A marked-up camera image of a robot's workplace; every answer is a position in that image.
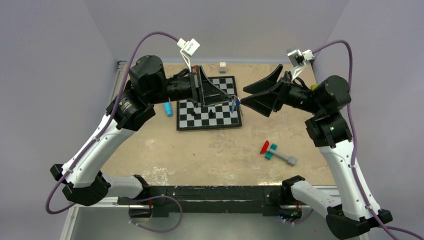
white wall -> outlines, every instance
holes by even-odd
[[[0,239],[59,239],[49,169],[100,122],[116,61],[82,0],[1,1],[0,23]]]
[[[351,0],[328,41],[345,39],[353,51],[352,115],[358,161],[392,226],[424,236],[424,2]],[[343,45],[323,50],[318,81],[347,78]],[[389,239],[383,230],[376,239]],[[414,239],[396,233],[400,239]]]
[[[127,60],[141,36],[195,38],[201,62],[288,62],[286,50],[324,44],[348,0],[84,0],[113,56]],[[146,41],[138,56],[180,62],[174,43]]]

table surface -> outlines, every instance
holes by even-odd
[[[219,74],[219,64],[202,64],[209,77],[235,76],[240,98],[249,94],[243,87],[254,83],[275,68],[276,64],[227,64]],[[165,64],[167,77],[178,73],[183,64]],[[300,75],[308,86],[315,84],[312,68]],[[301,175],[312,185],[334,185],[333,176],[323,156],[306,131],[310,113],[284,105],[279,112],[264,117],[242,106],[241,128],[177,131],[176,103],[173,116],[166,116],[157,104],[156,116],[125,141],[106,162],[102,172],[131,176],[138,174],[150,185],[278,185],[282,180]],[[295,166],[259,154],[268,140],[277,151],[297,157]]]

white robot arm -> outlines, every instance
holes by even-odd
[[[392,221],[391,213],[381,209],[371,194],[358,163],[355,161],[355,165],[351,165],[354,148],[352,134],[339,112],[351,102],[348,82],[333,75],[311,89],[298,75],[307,60],[313,59],[312,52],[289,50],[288,56],[295,72],[286,71],[279,78],[283,70],[280,64],[267,77],[244,87],[243,91],[252,95],[241,99],[241,104],[266,117],[271,112],[279,111],[284,104],[312,113],[313,117],[305,122],[306,131],[324,156],[341,199],[318,190],[301,176],[282,182],[283,198],[311,206],[325,218],[329,229],[339,239],[360,236],[379,225],[369,206],[383,223]],[[369,204],[362,197],[352,168],[357,172]]]
[[[188,58],[198,47],[198,44],[193,43],[196,43],[193,39],[186,43],[183,40],[178,42],[184,50],[182,54]],[[56,181],[65,177],[62,192],[66,199],[91,206],[104,197],[134,199],[139,196],[143,186],[147,185],[141,176],[111,176],[102,173],[100,169],[125,140],[155,115],[153,104],[191,100],[196,106],[207,107],[232,99],[208,79],[202,66],[194,65],[189,68],[171,78],[165,78],[163,63],[159,57],[147,55],[137,60],[136,65],[130,69],[130,81],[118,100],[114,118],[110,119],[117,98],[107,107],[99,126],[77,154],[65,164],[51,167],[50,172]],[[110,124],[100,135],[99,132],[108,122]]]

purple cable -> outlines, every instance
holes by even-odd
[[[325,49],[325,48],[327,48],[327,47],[329,47],[331,45],[334,45],[334,44],[344,44],[346,46],[346,48],[347,48],[347,52],[349,54],[349,74],[348,74],[348,80],[347,80],[347,82],[349,84],[350,91],[352,91],[353,57],[352,57],[351,46],[349,45],[349,43],[347,41],[345,41],[345,40],[331,41],[331,42],[329,42],[329,43],[327,43],[327,44],[325,44],[325,45],[323,45],[321,47],[318,47],[317,49],[314,49],[312,51],[312,54],[316,54],[319,51],[321,51],[321,50],[323,50],[323,49]],[[353,151],[352,151],[352,156],[351,156],[351,159],[350,159],[350,165],[351,166],[354,166],[355,165],[355,159],[356,159],[356,156],[357,156],[357,151],[358,151],[358,139],[357,139],[357,133],[355,131],[354,121],[352,119],[351,104],[350,103],[347,105],[347,117],[349,118],[349,124],[350,124],[350,128],[352,130],[352,137],[353,137]],[[357,172],[356,168],[354,168],[354,167],[352,167],[351,169],[352,169],[352,173],[353,173],[353,177],[355,179],[355,182],[356,182],[356,184],[357,184],[357,186],[359,188],[360,194],[362,195],[362,198],[365,201],[365,205],[367,207],[369,207],[371,204],[370,204],[370,201],[368,200],[367,194],[365,193],[364,187],[362,187],[361,181],[359,180],[358,172]],[[413,232],[411,232],[409,230],[406,230],[406,229],[403,229],[403,228],[399,228],[399,227],[393,227],[393,226],[388,227],[388,226],[386,226],[380,220],[380,218],[377,216],[376,212],[373,209],[368,208],[368,210],[371,212],[372,216],[378,222],[378,224],[380,225],[380,227],[382,229],[384,229],[384,231],[392,239],[399,240],[399,238],[397,238],[389,229],[392,229],[392,230],[395,230],[395,231],[400,231],[400,232],[403,232],[403,233],[407,233],[407,234],[410,234],[410,235],[412,235],[414,237],[417,237],[420,240],[424,240],[424,237],[422,237],[422,236],[420,236],[420,235],[418,235],[416,233],[413,233]]]
[[[292,223],[294,223],[294,225],[303,223],[306,219],[308,219],[308,218],[312,215],[312,213],[313,213],[313,212],[314,212],[314,210],[313,210],[313,209],[311,209],[311,210],[310,210],[310,211],[306,214],[306,216],[305,216],[304,218],[300,219],[299,221],[292,222]]]
[[[135,47],[134,51],[132,52],[131,57],[129,58],[126,68],[125,68],[125,72],[123,74],[123,79],[119,88],[119,92],[118,95],[116,97],[116,101],[113,105],[113,109],[112,112],[110,113],[110,117],[107,120],[106,125],[104,125],[104,127],[100,130],[100,132],[95,136],[96,138],[100,138],[106,131],[106,129],[108,129],[109,125],[111,124],[112,120],[114,119],[115,113],[117,112],[118,109],[118,103],[122,98],[122,93],[124,92],[124,88],[125,88],[125,83],[127,81],[127,77],[128,77],[128,73],[130,72],[130,68],[131,68],[131,63],[133,62],[137,50],[139,49],[140,45],[150,36],[152,35],[163,35],[166,36],[168,38],[173,39],[174,41],[178,42],[178,39],[174,36],[172,36],[171,34],[168,34],[166,32],[163,31],[153,31],[147,35],[145,35],[137,44],[137,46]],[[73,163],[69,166],[69,170],[72,171],[75,166],[77,165],[78,161],[80,161],[80,159],[84,156],[84,154],[86,154],[86,152],[93,146],[93,144],[96,142],[96,140],[91,140],[90,142],[88,142],[87,146],[84,147],[84,149],[82,149],[82,151],[78,154],[78,156],[76,156],[75,160],[73,161]],[[75,205],[75,203],[71,203],[70,205],[66,206],[65,208],[62,208],[60,210],[57,211],[53,211],[50,209],[50,202],[52,201],[52,197],[53,194],[55,194],[56,190],[59,188],[59,186],[61,185],[61,183],[63,182],[63,180],[66,179],[66,177],[69,175],[69,171],[65,172],[65,174],[63,174],[63,176],[56,182],[56,184],[54,185],[53,189],[51,190],[51,192],[48,194],[47,200],[45,201],[45,211],[48,214],[60,214],[68,209],[70,209],[72,206]]]
[[[153,229],[153,228],[150,228],[150,227],[147,227],[147,226],[140,225],[136,221],[134,221],[134,219],[131,217],[130,211],[128,211],[129,222],[136,225],[139,228],[142,228],[142,229],[148,230],[150,232],[154,232],[154,233],[167,233],[167,232],[170,232],[170,231],[174,230],[175,228],[177,228],[178,225],[180,225],[181,220],[183,219],[183,207],[181,206],[181,204],[175,198],[172,198],[172,197],[166,196],[166,195],[160,195],[160,196],[152,196],[152,197],[149,197],[149,198],[146,198],[146,199],[141,199],[141,200],[134,200],[133,202],[134,203],[141,203],[141,202],[146,202],[146,201],[150,201],[150,200],[154,200],[154,199],[161,199],[161,198],[170,199],[170,200],[174,201],[179,208],[179,219],[173,227],[168,228],[168,229],[164,229],[164,230],[159,230],[159,229]]]

